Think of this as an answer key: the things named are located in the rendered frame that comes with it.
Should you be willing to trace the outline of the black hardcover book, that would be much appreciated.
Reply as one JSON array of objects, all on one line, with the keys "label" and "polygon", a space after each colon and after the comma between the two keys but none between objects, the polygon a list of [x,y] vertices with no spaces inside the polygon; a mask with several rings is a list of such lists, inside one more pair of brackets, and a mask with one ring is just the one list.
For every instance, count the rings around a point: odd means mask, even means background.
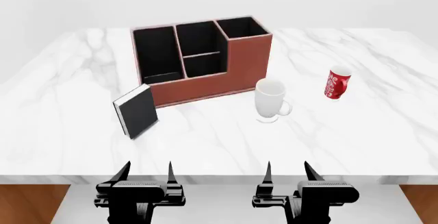
[{"label": "black hardcover book", "polygon": [[142,84],[113,102],[124,134],[136,139],[158,121],[151,87]]}]

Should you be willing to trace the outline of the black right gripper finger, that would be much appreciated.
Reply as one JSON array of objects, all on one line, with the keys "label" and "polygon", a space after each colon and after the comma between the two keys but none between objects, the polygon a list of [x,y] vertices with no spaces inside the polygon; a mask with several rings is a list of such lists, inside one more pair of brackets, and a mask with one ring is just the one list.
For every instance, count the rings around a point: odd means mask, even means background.
[{"label": "black right gripper finger", "polygon": [[256,188],[257,197],[271,197],[274,185],[272,183],[271,164],[268,162],[266,174],[262,183]]},{"label": "black right gripper finger", "polygon": [[324,181],[324,178],[320,176],[308,162],[304,162],[305,172],[309,181]]}]

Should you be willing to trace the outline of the white ceramic mug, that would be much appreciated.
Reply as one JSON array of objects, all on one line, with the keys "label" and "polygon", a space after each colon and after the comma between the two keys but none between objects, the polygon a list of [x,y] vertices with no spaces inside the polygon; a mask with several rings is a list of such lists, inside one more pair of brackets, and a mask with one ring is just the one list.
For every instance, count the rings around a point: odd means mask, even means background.
[{"label": "white ceramic mug", "polygon": [[255,86],[255,108],[260,123],[274,123],[278,116],[287,116],[292,105],[285,100],[286,87],[277,79],[263,78]]}]

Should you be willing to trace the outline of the brown leather desk caddy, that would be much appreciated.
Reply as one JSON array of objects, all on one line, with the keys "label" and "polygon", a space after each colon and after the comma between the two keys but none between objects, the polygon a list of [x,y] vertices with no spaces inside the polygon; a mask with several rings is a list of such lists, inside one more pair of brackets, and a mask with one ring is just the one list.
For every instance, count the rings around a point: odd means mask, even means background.
[{"label": "brown leather desk caddy", "polygon": [[138,79],[157,108],[254,90],[272,33],[252,16],[134,27]]}]

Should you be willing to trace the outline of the red patterned mug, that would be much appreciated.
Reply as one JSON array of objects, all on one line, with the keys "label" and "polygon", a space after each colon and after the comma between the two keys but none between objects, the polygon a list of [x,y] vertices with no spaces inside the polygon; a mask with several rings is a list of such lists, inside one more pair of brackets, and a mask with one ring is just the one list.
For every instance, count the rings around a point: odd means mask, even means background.
[{"label": "red patterned mug", "polygon": [[352,71],[342,65],[331,67],[324,89],[324,96],[337,101],[346,92]]}]

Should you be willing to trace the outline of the brown wooden table leg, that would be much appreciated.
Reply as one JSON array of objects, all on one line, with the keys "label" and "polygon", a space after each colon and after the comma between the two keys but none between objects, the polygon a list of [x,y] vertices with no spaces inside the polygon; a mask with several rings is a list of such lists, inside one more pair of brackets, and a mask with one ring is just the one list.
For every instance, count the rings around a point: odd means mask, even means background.
[{"label": "brown wooden table leg", "polygon": [[438,224],[438,185],[400,185],[423,224]]},{"label": "brown wooden table leg", "polygon": [[51,224],[68,184],[0,184],[0,224]]}]

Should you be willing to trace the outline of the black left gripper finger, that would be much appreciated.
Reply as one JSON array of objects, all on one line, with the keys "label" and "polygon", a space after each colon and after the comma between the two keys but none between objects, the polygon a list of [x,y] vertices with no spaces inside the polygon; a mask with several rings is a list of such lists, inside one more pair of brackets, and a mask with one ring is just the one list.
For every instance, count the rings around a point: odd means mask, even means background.
[{"label": "black left gripper finger", "polygon": [[183,186],[177,182],[173,172],[172,162],[168,164],[168,180],[166,185],[168,190],[183,190]]},{"label": "black left gripper finger", "polygon": [[113,186],[115,183],[119,181],[125,181],[127,180],[127,177],[129,175],[129,170],[131,167],[131,162],[127,162],[115,176],[113,176],[110,180],[106,182],[102,182],[100,184],[96,185],[97,192],[107,192],[108,188]]}]

